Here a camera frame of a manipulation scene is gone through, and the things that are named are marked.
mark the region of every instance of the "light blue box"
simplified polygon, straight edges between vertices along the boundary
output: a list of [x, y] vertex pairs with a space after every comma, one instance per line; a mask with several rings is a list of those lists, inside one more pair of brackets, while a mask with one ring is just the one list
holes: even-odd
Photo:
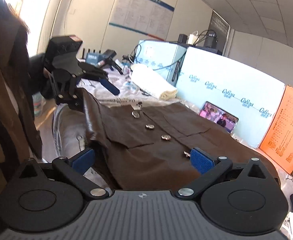
[[175, 86], [183, 64], [186, 48], [165, 41], [140, 41], [135, 63], [142, 63], [159, 73]]

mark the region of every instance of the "brown vest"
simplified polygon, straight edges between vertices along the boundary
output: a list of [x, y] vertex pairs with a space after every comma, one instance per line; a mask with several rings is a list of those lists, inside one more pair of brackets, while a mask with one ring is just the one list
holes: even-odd
[[[143, 107], [135, 118], [131, 106], [108, 108], [86, 90], [80, 91], [87, 141], [93, 148], [102, 146], [96, 152], [94, 168], [112, 188], [176, 191], [200, 175], [184, 155], [194, 147], [215, 157], [226, 156], [234, 163], [257, 157], [278, 178], [269, 160], [180, 103]], [[155, 128], [147, 130], [148, 124]], [[162, 135], [171, 139], [162, 140]]]

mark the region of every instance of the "orange box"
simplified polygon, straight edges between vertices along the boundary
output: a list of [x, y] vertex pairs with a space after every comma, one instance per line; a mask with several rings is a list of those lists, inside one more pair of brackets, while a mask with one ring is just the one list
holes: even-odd
[[293, 171], [293, 88], [287, 86], [260, 149], [287, 173]]

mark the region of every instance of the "jacket pocket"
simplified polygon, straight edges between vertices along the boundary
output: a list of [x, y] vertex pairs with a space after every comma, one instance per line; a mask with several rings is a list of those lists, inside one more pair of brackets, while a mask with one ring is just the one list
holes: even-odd
[[102, 122], [106, 136], [112, 142], [123, 144], [127, 148], [153, 143], [145, 129], [148, 122], [144, 117], [129, 118], [103, 115]]
[[204, 133], [210, 129], [210, 126], [205, 124], [209, 120], [199, 117], [194, 112], [183, 111], [170, 113], [165, 114], [164, 118], [171, 126], [185, 136]]

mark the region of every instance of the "white container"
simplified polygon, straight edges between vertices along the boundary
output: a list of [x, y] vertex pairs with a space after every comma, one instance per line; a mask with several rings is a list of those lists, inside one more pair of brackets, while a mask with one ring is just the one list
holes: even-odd
[[206, 101], [239, 118], [234, 133], [259, 147], [280, 105], [285, 84], [248, 65], [189, 47], [176, 84], [178, 98]]

